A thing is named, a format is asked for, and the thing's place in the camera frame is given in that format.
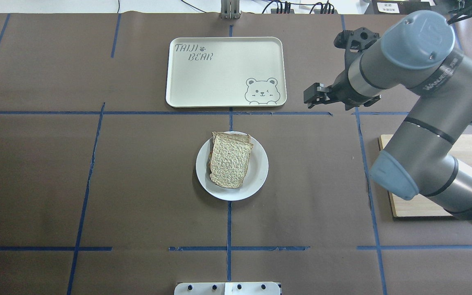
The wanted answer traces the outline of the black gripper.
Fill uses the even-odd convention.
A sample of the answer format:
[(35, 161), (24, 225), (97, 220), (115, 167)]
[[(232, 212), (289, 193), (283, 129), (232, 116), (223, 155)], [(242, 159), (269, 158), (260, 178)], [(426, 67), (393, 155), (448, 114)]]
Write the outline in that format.
[(361, 27), (343, 30), (335, 37), (336, 48), (344, 49), (345, 69), (330, 86), (314, 83), (303, 92), (304, 103), (309, 109), (318, 104), (342, 102), (345, 110), (355, 107), (370, 107), (381, 99), (381, 89), (372, 86), (362, 73), (360, 62), (365, 50), (380, 39), (378, 32)]

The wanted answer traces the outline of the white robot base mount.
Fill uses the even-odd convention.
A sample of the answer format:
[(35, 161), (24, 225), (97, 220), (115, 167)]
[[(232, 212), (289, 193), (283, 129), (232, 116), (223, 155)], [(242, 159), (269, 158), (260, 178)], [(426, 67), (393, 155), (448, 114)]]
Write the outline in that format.
[(183, 282), (174, 295), (281, 295), (280, 283), (258, 282)]

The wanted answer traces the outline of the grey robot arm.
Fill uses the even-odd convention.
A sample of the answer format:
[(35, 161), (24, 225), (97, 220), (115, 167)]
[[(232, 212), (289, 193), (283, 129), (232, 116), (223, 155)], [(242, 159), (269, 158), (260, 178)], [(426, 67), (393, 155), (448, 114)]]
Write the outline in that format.
[(383, 91), (403, 85), (419, 99), (370, 169), (373, 181), (403, 200), (425, 196), (472, 224), (472, 167), (449, 154), (472, 126), (472, 59), (455, 48), (444, 16), (415, 11), (382, 36), (359, 28), (334, 41), (345, 69), (334, 83), (304, 91), (308, 108), (342, 102), (371, 106)]

